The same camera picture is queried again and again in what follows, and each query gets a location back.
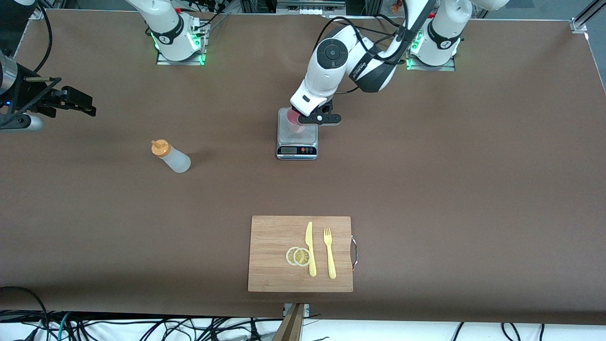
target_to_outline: metal frame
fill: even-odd
[[[583,11],[570,20],[572,31],[574,33],[585,33],[587,31],[585,24],[604,7],[606,7],[606,0],[593,0]]]

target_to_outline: yellow plastic knife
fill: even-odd
[[[309,275],[312,277],[316,276],[316,260],[313,257],[313,236],[311,234],[312,223],[307,224],[307,231],[305,232],[305,244],[309,248]]]

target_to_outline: black cable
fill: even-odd
[[[255,322],[270,322],[270,321],[282,321],[282,320],[283,319],[256,319]],[[227,326],[225,328],[218,328],[217,330],[219,330],[219,331],[234,330],[235,329],[234,327],[239,327],[239,326],[247,325],[247,324],[249,324],[248,321],[237,323],[233,326]]]
[[[356,86],[355,88],[353,88],[351,90],[347,90],[347,91],[343,91],[343,92],[335,92],[335,95],[345,95],[346,93],[352,93],[358,89],[360,89],[360,87]]]
[[[198,338],[198,334],[196,333],[196,326],[193,324],[193,319],[190,319],[191,328],[193,329],[193,339],[196,340]]]
[[[260,341],[261,335],[259,335],[259,331],[257,330],[257,324],[255,323],[255,319],[250,318],[250,341]]]
[[[407,24],[407,23],[408,23],[408,10],[407,10],[407,7],[406,7],[405,3],[404,3],[404,12],[406,13],[406,18],[404,19],[403,26],[404,26],[404,28],[406,29],[406,26],[408,25],[408,24]],[[323,28],[322,28],[322,30],[320,31],[320,34],[318,35],[318,38],[317,38],[317,40],[316,40],[316,44],[315,44],[315,45],[314,45],[314,47],[313,47],[313,50],[314,50],[314,51],[316,50],[316,47],[317,47],[317,46],[318,46],[318,44],[320,43],[320,39],[322,38],[322,35],[323,35],[323,34],[324,34],[324,32],[326,31],[326,28],[327,28],[327,27],[328,27],[328,26],[329,26],[329,25],[330,25],[330,24],[331,24],[333,21],[335,21],[335,20],[343,20],[343,21],[347,22],[348,24],[350,24],[350,25],[353,27],[353,30],[354,30],[354,32],[355,32],[355,34],[356,34],[356,38],[357,38],[357,39],[358,39],[358,41],[360,42],[360,45],[362,46],[362,48],[363,48],[363,49],[364,49],[364,50],[365,50],[367,53],[370,53],[370,51],[369,51],[368,47],[366,47],[366,45],[363,43],[362,36],[360,35],[360,32],[359,32],[359,31],[358,31],[358,29],[356,28],[356,25],[355,25],[355,24],[354,24],[354,23],[353,23],[351,20],[349,20],[348,18],[346,18],[346,17],[344,17],[344,16],[335,16],[334,18],[331,18],[330,20],[328,20],[328,22],[326,23],[326,25],[324,25],[324,27],[323,27]],[[380,60],[380,61],[382,61],[382,62],[384,62],[385,64],[388,64],[388,65],[402,65],[402,64],[406,63],[406,60],[403,60],[403,61],[397,61],[397,62],[394,62],[394,61],[390,61],[390,60],[389,60],[390,58],[393,58],[393,57],[394,57],[394,56],[395,56],[397,53],[398,53],[398,51],[395,51],[395,52],[394,52],[394,53],[393,53],[391,56],[388,56],[388,57],[386,57],[386,58],[381,57],[381,56],[379,56],[379,55],[374,55],[374,56],[373,56],[373,58],[374,58],[374,59],[377,59],[377,60]]]
[[[84,329],[84,322],[83,321],[78,321],[76,323],[76,326],[78,327],[78,330],[82,330],[82,335],[84,335],[84,340],[90,341],[90,339],[88,338],[86,329]]]
[[[456,339],[459,337],[459,332],[461,331],[461,328],[463,328],[463,323],[465,323],[465,322],[459,323],[459,326],[456,328],[456,331],[454,331],[454,336],[453,336],[452,341],[456,341]]]
[[[201,28],[205,27],[206,25],[209,25],[209,24],[210,24],[210,22],[211,22],[212,20],[214,20],[214,19],[215,19],[215,18],[216,18],[218,15],[220,15],[221,13],[223,13],[223,12],[221,12],[221,11],[217,11],[217,13],[215,13],[215,15],[213,15],[213,16],[212,16],[212,18],[210,18],[210,19],[209,19],[207,22],[203,23],[203,24],[202,24],[202,25],[200,25],[200,26],[194,26],[194,27],[193,27],[193,30],[194,30],[194,31],[195,31],[195,30],[199,30],[199,29],[201,29]]]
[[[508,323],[509,325],[511,325],[511,327],[513,328],[513,331],[516,333],[516,338],[518,339],[518,341],[520,340],[520,334],[518,333],[518,329],[516,328],[516,326],[513,323]],[[505,337],[509,340],[509,341],[513,341],[513,339],[509,336],[509,334],[507,334],[507,332],[505,331],[505,324],[502,323],[501,324],[501,331],[503,332],[503,335],[505,335]]]
[[[24,341],[34,341],[34,339],[36,338],[36,333],[38,332],[38,329],[40,329],[40,327],[36,327],[36,329],[34,329],[25,339]]]
[[[397,22],[391,20],[391,18],[389,18],[388,16],[384,15],[383,13],[377,13],[377,14],[375,14],[373,16],[375,18],[385,19],[387,22],[389,22],[391,25],[394,25],[395,27],[399,27],[400,26]]]
[[[108,325],[134,325],[134,324],[158,323],[161,321],[163,321],[163,320],[160,319],[160,320],[131,321],[131,322],[94,321],[94,322],[86,323],[84,326],[88,327],[88,326],[96,325],[98,323],[104,323],[104,324],[108,324]]]
[[[223,323],[227,322],[228,319],[226,318],[220,318],[217,319],[217,321],[215,322],[215,319],[213,318],[211,325],[210,325],[210,329],[204,331],[204,333],[202,333],[202,335],[200,335],[200,337],[198,338],[199,341],[209,341],[214,334],[216,334],[217,330],[219,329],[219,326],[221,326]]]
[[[395,34],[395,33],[392,33],[392,34],[390,34],[390,35],[388,35],[388,36],[384,36],[383,38],[381,38],[381,39],[379,39],[379,40],[375,41],[375,45],[379,45],[379,43],[380,43],[380,42],[382,42],[383,40],[387,40],[387,39],[392,38],[392,37],[395,37],[395,36],[396,36],[396,34]]]
[[[190,341],[193,341],[193,340],[191,339],[191,335],[190,335],[189,333],[186,333],[186,332],[184,332],[184,331],[183,331],[183,330],[181,330],[181,329],[176,329],[176,330],[177,330],[179,333],[183,333],[183,334],[187,335],[187,337],[189,337]]]
[[[42,300],[40,299],[40,297],[38,297],[38,295],[36,295],[33,291],[31,291],[27,288],[23,288],[21,286],[3,286],[0,288],[0,292],[2,292],[4,290],[19,290],[19,291],[27,292],[28,294],[32,295],[34,297],[34,299],[36,299],[36,301],[38,302],[38,305],[40,306],[40,308],[42,308],[42,313],[44,314],[44,323],[46,324],[46,328],[50,329],[50,323],[48,321],[48,314],[46,312],[46,307],[44,306],[44,303],[42,303]],[[49,341],[49,340],[50,340],[50,335],[49,335],[49,333],[46,333],[46,341]]]
[[[139,339],[139,341],[146,341],[150,335],[153,333],[154,330],[156,330],[156,328],[158,328],[160,325],[162,325],[164,322],[166,322],[168,319],[162,319],[158,322],[156,322],[156,324],[154,324],[153,326],[151,326],[150,329],[148,329],[145,334],[143,334],[143,336],[141,336],[141,338]]]
[[[4,122],[1,122],[0,123],[0,127],[6,126],[8,123],[11,123],[12,121],[14,121],[15,118],[17,118],[20,114],[28,111],[29,108],[31,108],[34,104],[36,104],[39,100],[41,100],[42,97],[44,97],[47,93],[49,93],[51,90],[53,90],[53,86],[57,85],[57,83],[59,83],[61,81],[61,77],[51,78],[51,80],[52,80],[52,82],[46,88],[44,88],[44,90],[42,90],[39,94],[37,94],[34,98],[32,98],[32,100],[30,100],[26,105],[24,105],[23,108],[19,109],[19,111],[17,111],[16,113],[14,113],[11,118],[5,120]],[[19,287],[19,286],[5,286],[3,288],[21,288],[21,287]]]
[[[50,28],[50,21],[48,21],[46,10],[44,9],[44,6],[41,3],[39,3],[38,8],[42,12],[42,16],[44,17],[44,21],[46,22],[46,28],[48,30],[48,45],[46,46],[46,53],[44,53],[44,57],[40,64],[38,64],[38,66],[36,66],[36,68],[34,69],[34,73],[38,73],[42,66],[44,66],[44,63],[46,63],[46,59],[48,59],[48,56],[50,56],[50,50],[53,48],[53,30]]]
[[[346,22],[341,22],[341,21],[336,21],[336,23],[337,23],[337,24],[341,24],[341,25],[349,25],[349,24],[347,24]],[[385,35],[385,36],[386,36],[386,35],[391,35],[391,34],[392,34],[392,33],[387,33],[387,32],[383,32],[383,31],[377,31],[377,30],[373,30],[373,29],[368,29],[368,28],[366,28],[366,27],[363,27],[363,26],[358,26],[358,25],[356,25],[356,28],[357,28],[358,30],[362,30],[362,31],[369,31],[369,32],[374,32],[374,33],[378,33],[378,34],[380,34],[380,35]]]
[[[92,335],[90,335],[88,333],[88,331],[86,330],[86,328],[84,327],[84,321],[80,321],[81,326],[82,326],[82,332],[84,333],[84,338],[87,339],[90,337],[91,339],[93,339],[93,341],[99,341],[98,339],[94,338]]]
[[[63,326],[63,329],[67,331],[67,340],[76,340],[76,333],[72,327],[72,322],[70,320],[65,320],[65,325]]]
[[[59,337],[57,335],[55,335],[55,333],[53,333],[53,331],[57,331],[57,329],[46,328],[44,326],[40,327],[38,325],[34,325],[32,323],[27,323],[27,322],[21,322],[21,324],[22,325],[28,325],[28,326],[36,327],[36,328],[40,328],[40,330],[46,331],[46,335],[47,335],[48,338],[50,338],[50,336],[52,336],[52,337],[55,338],[55,340],[59,340]]]
[[[166,328],[166,331],[164,332],[164,336],[162,336],[162,341],[166,340],[166,338],[167,338],[167,337],[170,335],[170,333],[172,333],[173,331],[175,331],[175,330],[181,331],[181,330],[179,329],[179,326],[181,326],[183,323],[185,323],[185,322],[187,322],[187,321],[189,321],[189,320],[191,320],[191,319],[185,319],[185,320],[183,320],[183,321],[181,321],[181,322],[177,323],[175,326],[172,326],[172,327],[170,327],[170,328],[166,327],[166,323],[167,323],[168,321],[167,321],[167,322],[165,322],[165,323],[164,323],[164,327]]]
[[[196,339],[196,341],[202,341],[206,335],[208,335],[208,331],[211,329],[216,328],[216,323],[215,322],[215,318],[213,317],[210,321],[210,325],[208,326],[208,328],[205,328],[205,330],[202,332],[202,334]]]

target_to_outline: yellow plastic fork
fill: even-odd
[[[326,250],[328,254],[328,276],[330,279],[337,277],[337,270],[335,269],[335,260],[333,260],[333,250],[330,246],[333,243],[333,236],[330,234],[330,229],[324,229],[324,244],[326,244]]]

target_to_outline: wooden cutting board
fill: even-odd
[[[309,276],[307,266],[291,265],[286,252],[305,244],[307,223],[313,223],[313,250],[317,275]],[[328,277],[324,228],[333,236],[333,258],[337,277]],[[350,217],[298,217],[255,215],[250,231],[248,291],[252,292],[352,292],[350,257]]]

